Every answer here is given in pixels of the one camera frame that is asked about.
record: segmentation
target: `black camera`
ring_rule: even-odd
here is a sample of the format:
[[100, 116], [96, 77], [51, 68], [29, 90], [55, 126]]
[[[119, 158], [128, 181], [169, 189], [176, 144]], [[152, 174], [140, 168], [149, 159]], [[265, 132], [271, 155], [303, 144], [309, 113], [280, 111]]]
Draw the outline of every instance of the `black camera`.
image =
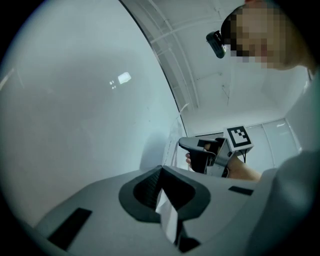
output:
[[219, 59], [222, 59], [226, 55], [226, 47], [220, 31], [211, 32], [205, 38], [213, 49], [215, 55]]

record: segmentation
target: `white ceiling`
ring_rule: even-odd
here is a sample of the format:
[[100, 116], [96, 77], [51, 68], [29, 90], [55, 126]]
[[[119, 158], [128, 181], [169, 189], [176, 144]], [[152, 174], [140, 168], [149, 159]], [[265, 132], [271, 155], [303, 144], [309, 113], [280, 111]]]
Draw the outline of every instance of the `white ceiling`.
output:
[[264, 69], [228, 51], [218, 59], [206, 35], [243, 0], [125, 0], [157, 53], [189, 136], [283, 118], [306, 81], [303, 68]]

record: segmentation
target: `hand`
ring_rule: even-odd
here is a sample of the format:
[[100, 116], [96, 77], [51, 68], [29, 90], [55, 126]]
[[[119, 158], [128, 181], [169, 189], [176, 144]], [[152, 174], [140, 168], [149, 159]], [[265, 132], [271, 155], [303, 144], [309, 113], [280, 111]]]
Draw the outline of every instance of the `hand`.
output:
[[[204, 145], [204, 150], [208, 151], [209, 149], [210, 144]], [[185, 156], [185, 161], [189, 164], [190, 168], [192, 169], [190, 154], [187, 153]], [[258, 181], [261, 177], [261, 174], [259, 172], [251, 169], [235, 155], [231, 157], [227, 167], [229, 169], [228, 178], [230, 179]]]

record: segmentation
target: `white wall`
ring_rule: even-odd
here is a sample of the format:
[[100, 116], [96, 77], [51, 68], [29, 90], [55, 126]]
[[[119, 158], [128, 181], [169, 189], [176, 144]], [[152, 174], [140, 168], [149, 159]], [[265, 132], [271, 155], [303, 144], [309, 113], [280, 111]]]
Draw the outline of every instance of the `white wall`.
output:
[[[1, 186], [31, 226], [92, 182], [162, 163], [177, 106], [119, 1], [46, 2], [0, 79], [11, 68], [0, 92]], [[119, 84], [124, 72], [132, 79]]]

